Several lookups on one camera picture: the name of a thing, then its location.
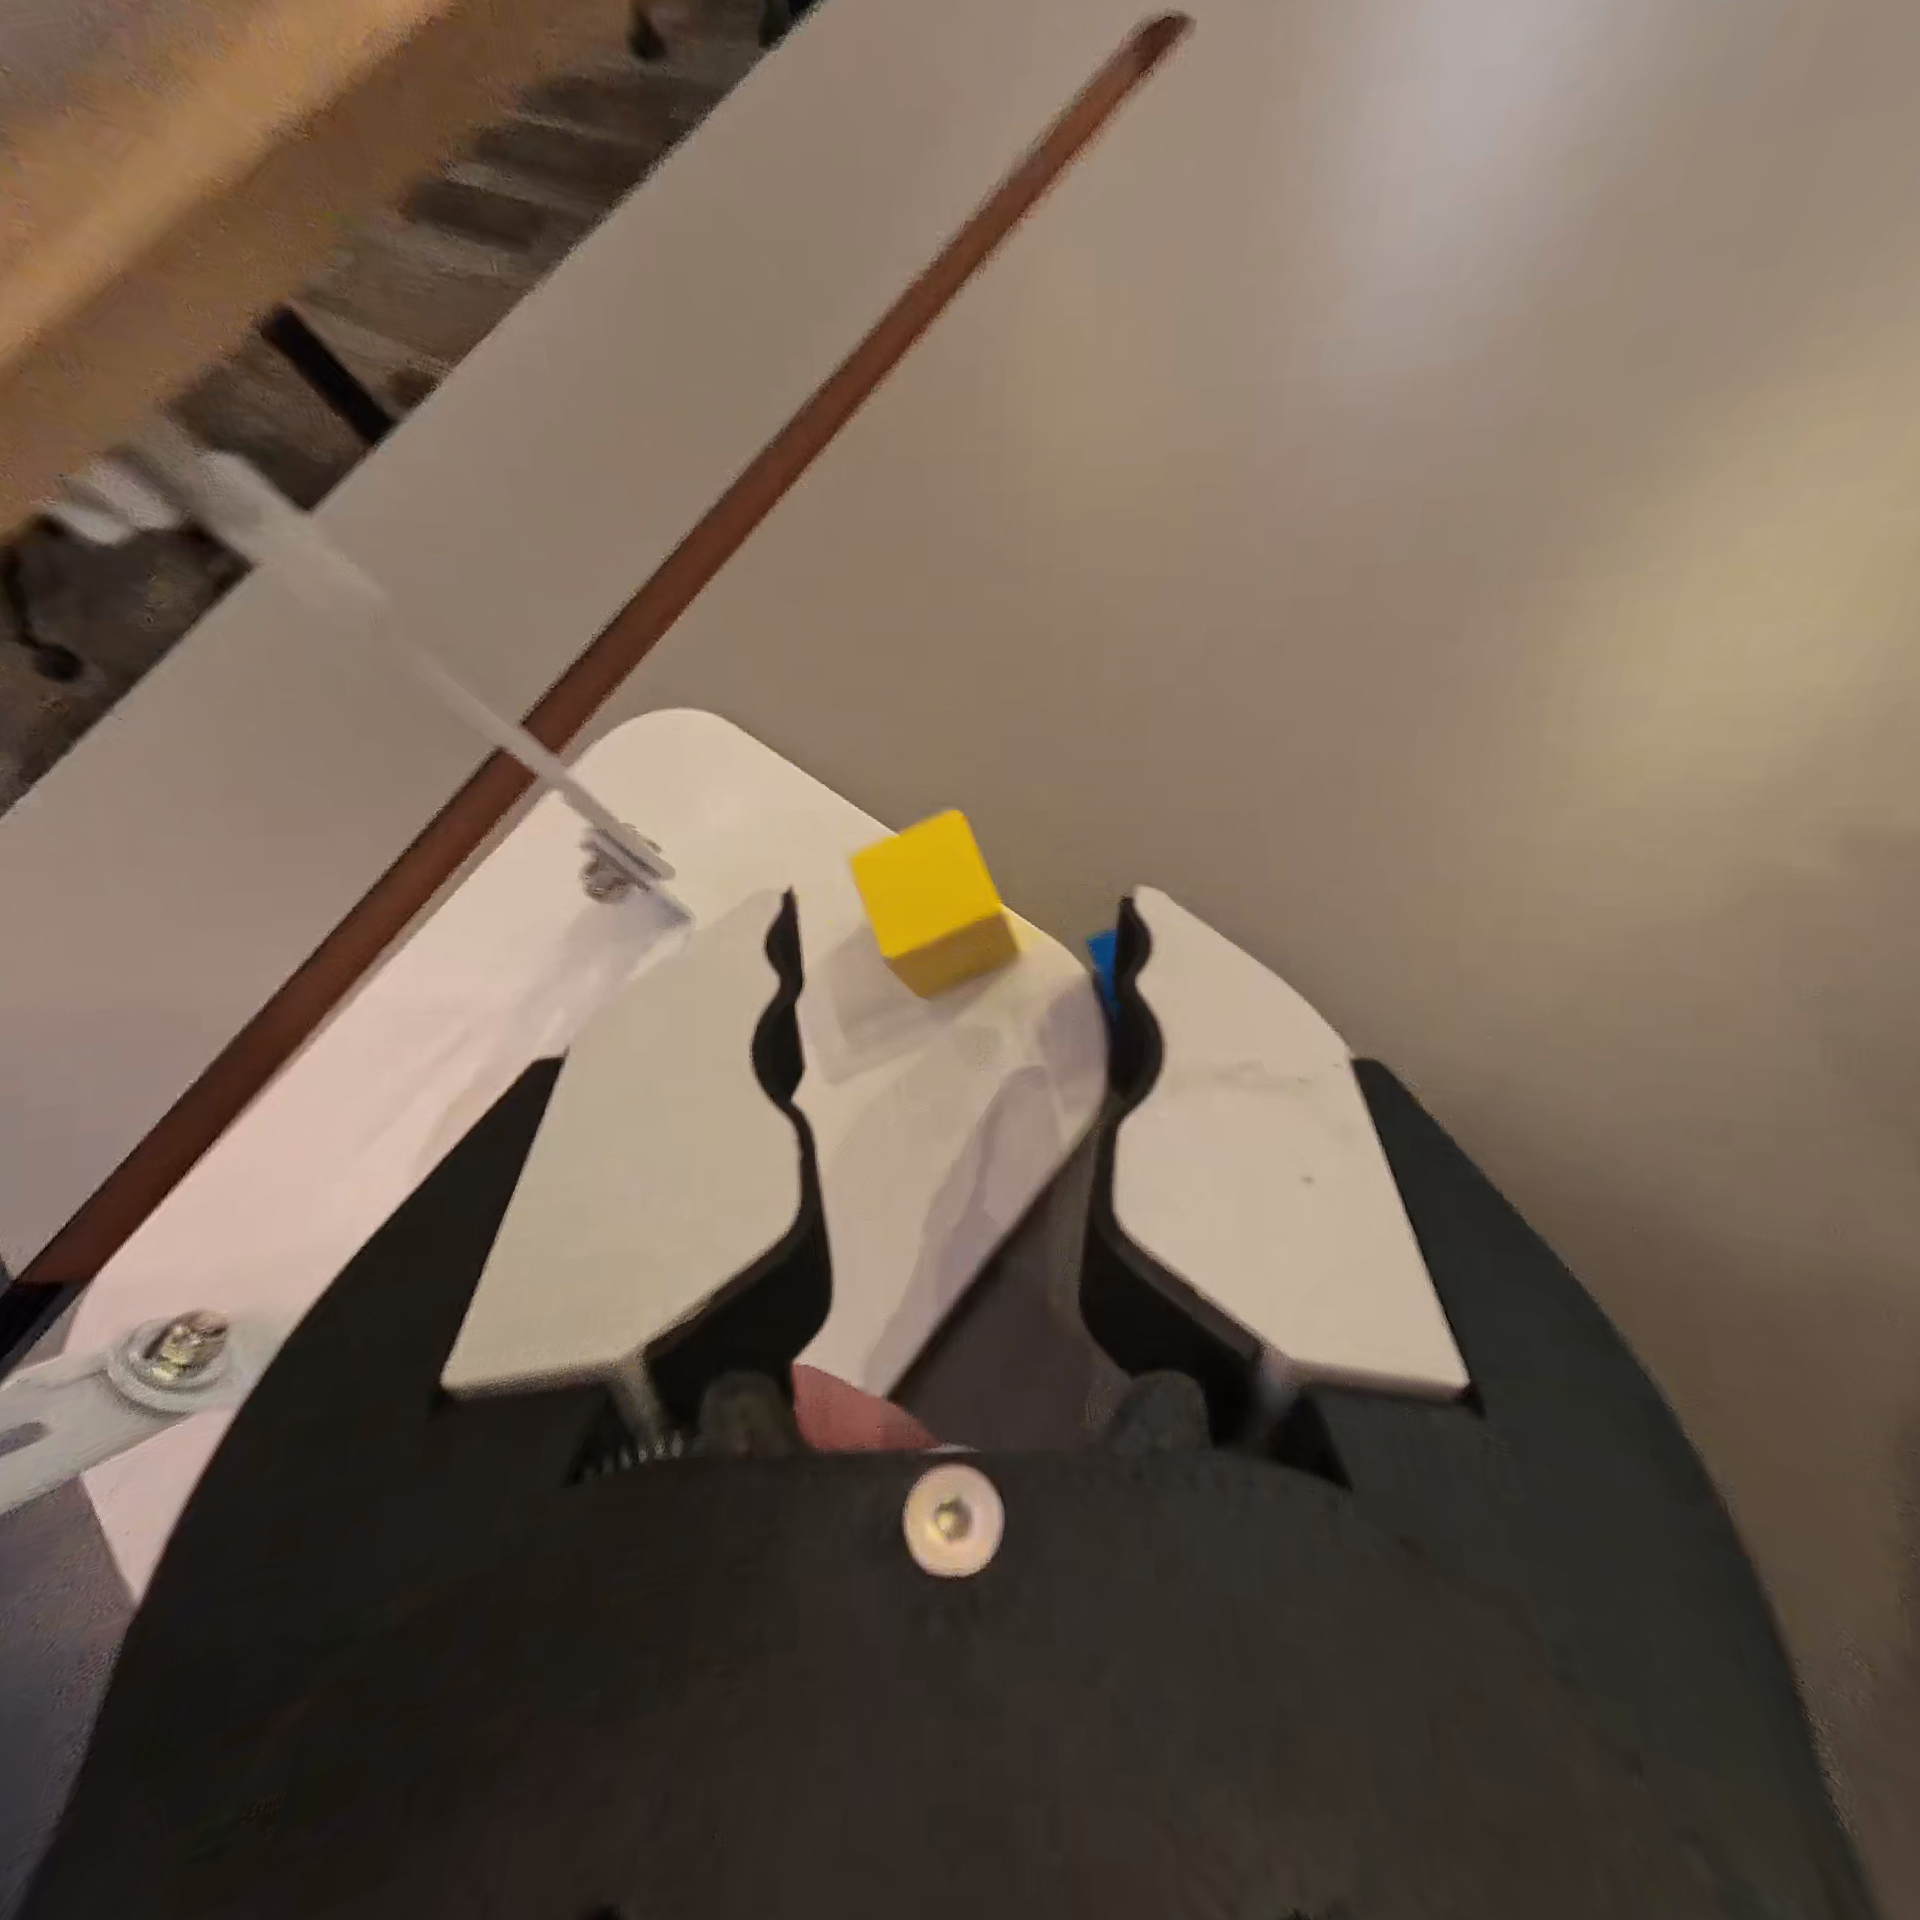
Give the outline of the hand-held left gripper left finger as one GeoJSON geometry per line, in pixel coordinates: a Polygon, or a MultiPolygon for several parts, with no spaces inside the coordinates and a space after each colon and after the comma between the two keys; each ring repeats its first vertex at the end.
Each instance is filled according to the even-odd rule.
{"type": "Polygon", "coordinates": [[[756,892],[640,972],[559,1065],[443,1387],[574,1385],[691,1429],[733,1378],[793,1391],[832,1305],[793,889],[756,892]]]}

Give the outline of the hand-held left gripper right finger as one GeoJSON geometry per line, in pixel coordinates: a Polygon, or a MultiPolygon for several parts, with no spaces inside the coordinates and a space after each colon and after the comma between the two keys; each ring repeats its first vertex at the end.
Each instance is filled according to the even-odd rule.
{"type": "Polygon", "coordinates": [[[1452,1406],[1472,1376],[1348,1041],[1170,892],[1117,910],[1108,1111],[1079,1308],[1133,1380],[1181,1376],[1217,1441],[1305,1390],[1452,1406]]]}

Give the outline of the yellow block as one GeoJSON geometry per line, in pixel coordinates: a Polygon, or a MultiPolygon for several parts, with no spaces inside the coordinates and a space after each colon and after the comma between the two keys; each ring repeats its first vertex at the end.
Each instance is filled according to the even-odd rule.
{"type": "Polygon", "coordinates": [[[877,952],[932,999],[1017,961],[1020,939],[966,813],[949,807],[848,858],[877,952]]]}

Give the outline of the black metal leg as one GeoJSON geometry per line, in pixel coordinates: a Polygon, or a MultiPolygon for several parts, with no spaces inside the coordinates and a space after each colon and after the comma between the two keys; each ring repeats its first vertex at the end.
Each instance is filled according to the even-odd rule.
{"type": "Polygon", "coordinates": [[[395,429],[395,414],[298,309],[283,304],[255,331],[361,443],[374,447],[395,429]]]}

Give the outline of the tan wooden panel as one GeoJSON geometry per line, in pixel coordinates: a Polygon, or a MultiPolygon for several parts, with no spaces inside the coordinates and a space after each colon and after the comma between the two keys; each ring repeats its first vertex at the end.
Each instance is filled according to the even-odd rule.
{"type": "Polygon", "coordinates": [[[4,4],[3,522],[177,395],[543,60],[549,4],[4,4]]]}

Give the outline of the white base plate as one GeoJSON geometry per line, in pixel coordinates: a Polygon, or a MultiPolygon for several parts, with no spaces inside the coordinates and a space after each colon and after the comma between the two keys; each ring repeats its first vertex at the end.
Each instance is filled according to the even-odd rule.
{"type": "MultiPolygon", "coordinates": [[[[797,894],[799,1105],[832,1267],[803,1360],[894,1391],[1093,1126],[1106,1019],[1088,966],[1014,920],[1017,961],[914,996],[850,871],[889,827],[715,713],[646,711],[579,773],[663,846],[697,922],[797,894]]],[[[649,899],[592,903],[579,866],[572,816],[539,802],[108,1261],[65,1352],[195,1308],[293,1327],[533,1060],[684,946],[649,899]]]]}

